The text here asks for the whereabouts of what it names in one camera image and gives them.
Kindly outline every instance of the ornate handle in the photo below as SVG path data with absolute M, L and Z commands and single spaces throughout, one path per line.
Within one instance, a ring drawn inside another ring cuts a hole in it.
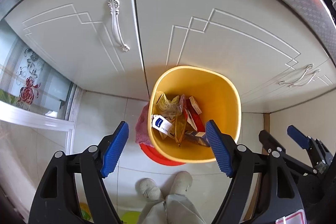
M 130 48 L 124 43 L 123 38 L 121 37 L 120 28 L 119 28 L 118 15 L 119 15 L 120 1 L 119 0 L 109 0 L 108 6 L 110 8 L 110 14 L 112 17 L 112 20 L 111 20 L 112 30 L 111 31 L 112 31 L 113 39 L 115 42 L 120 44 L 121 49 L 124 52 L 128 52 Z
M 309 72 L 312 68 L 313 68 L 314 64 L 309 64 L 306 69 L 303 72 L 303 75 L 301 75 L 301 77 L 297 78 L 296 80 L 292 81 L 292 82 L 285 82 L 285 81 L 281 81 L 279 82 L 279 85 L 284 85 L 284 84 L 295 84 L 299 81 L 302 80 L 302 78 L 306 75 L 307 72 Z
M 289 85 L 289 88 L 292 88 L 292 87 L 294 87 L 294 86 L 304 86 L 304 85 L 308 85 L 308 84 L 313 80 L 314 76 L 317 75 L 320 71 L 321 71 L 320 69 L 317 69 L 316 71 L 314 71 L 313 75 L 310 77 L 310 79 L 308 80 L 307 83 L 304 83 L 304 84 L 302 84 L 302 85 L 291 84 L 291 85 Z

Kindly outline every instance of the blue gripper pad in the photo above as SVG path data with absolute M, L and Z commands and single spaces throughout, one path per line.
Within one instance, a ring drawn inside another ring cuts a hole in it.
M 287 128 L 287 134 L 290 136 L 302 149 L 308 149 L 309 138 L 301 133 L 295 126 L 291 125 Z
M 225 147 L 219 134 L 222 134 L 213 121 L 208 121 L 205 125 L 205 136 L 207 137 L 212 152 L 214 153 L 219 169 L 228 177 L 233 175 L 231 156 Z
M 100 170 L 102 177 L 106 178 L 112 173 L 117 165 L 121 152 L 123 151 L 126 141 L 128 139 L 129 128 L 126 122 L 121 122 L 113 135 L 105 136 L 109 137 L 108 146 L 105 151 L 102 151 L 103 165 Z

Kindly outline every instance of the shoe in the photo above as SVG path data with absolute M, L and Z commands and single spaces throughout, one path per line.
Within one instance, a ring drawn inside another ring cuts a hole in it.
M 143 179 L 140 182 L 140 192 L 145 198 L 148 198 L 151 201 L 163 199 L 160 188 L 152 179 Z
M 188 172 L 180 172 L 176 175 L 169 194 L 185 195 L 193 183 L 193 177 Z

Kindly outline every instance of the yellow trash bin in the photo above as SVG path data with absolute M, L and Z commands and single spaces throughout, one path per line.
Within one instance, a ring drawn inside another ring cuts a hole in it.
M 152 115 L 158 114 L 156 103 L 162 93 L 194 96 L 205 125 L 214 120 L 222 133 L 229 134 L 237 142 L 241 125 L 241 104 L 238 91 L 232 82 L 219 73 L 191 66 L 179 66 L 167 70 L 156 82 L 148 111 L 148 134 L 160 154 L 166 158 L 185 163 L 215 161 L 210 147 L 184 140 L 180 147 L 171 138 L 162 139 L 158 130 L 152 128 Z

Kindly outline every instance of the pink cloth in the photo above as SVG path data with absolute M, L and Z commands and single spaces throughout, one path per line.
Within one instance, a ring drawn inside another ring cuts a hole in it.
M 148 109 L 149 103 L 143 107 L 139 120 L 135 125 L 135 142 L 138 144 L 143 143 L 145 145 L 154 147 L 151 140 L 149 139 L 147 130 Z

